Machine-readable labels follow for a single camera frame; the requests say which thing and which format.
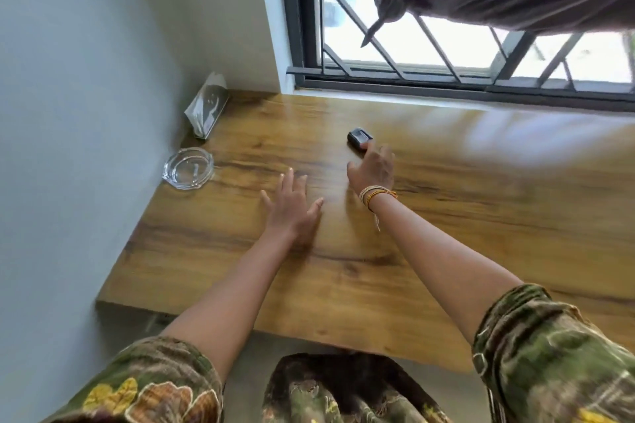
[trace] camouflage clothing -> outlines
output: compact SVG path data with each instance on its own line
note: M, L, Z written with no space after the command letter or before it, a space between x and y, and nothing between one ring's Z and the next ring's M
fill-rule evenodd
M518 423L635 422L635 357L523 285L488 311L474 366ZM195 347L166 337L139 341L46 422L216 423L222 387ZM266 423L446 423L438 405L384 356L293 355L269 381Z

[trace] person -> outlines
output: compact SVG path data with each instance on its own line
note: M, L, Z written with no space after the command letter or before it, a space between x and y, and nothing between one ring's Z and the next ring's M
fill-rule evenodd
M422 283L472 344L483 382L518 422L635 421L635 357L578 310L443 233L391 191L394 154L370 141L350 186L361 194ZM308 207L307 177L280 175L260 239L226 277L158 337L132 344L47 422L212 423L222 388L275 274L306 242L323 199ZM390 358L292 355L274 370L262 421L448 422Z

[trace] camouflage sleeve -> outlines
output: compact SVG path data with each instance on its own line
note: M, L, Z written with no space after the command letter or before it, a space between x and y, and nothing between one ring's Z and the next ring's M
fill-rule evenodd
M43 423L217 423L222 385L194 346L167 337L140 340Z
M635 421L635 357L540 286L519 286L489 309L472 357L518 422Z

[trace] ashtray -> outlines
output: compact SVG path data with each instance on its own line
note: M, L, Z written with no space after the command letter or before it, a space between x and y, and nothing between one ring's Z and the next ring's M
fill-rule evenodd
M214 158L200 147L187 147L163 166L163 179L177 189L198 189L214 174Z

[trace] wooden table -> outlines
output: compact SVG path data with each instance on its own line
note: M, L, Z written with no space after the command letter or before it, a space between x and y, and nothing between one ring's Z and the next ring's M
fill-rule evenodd
M178 314L258 238L287 167L326 202L255 328L469 370L469 347L347 188L361 126L396 154L400 200L635 349L635 119L237 93L203 147L213 180L156 191L99 300Z

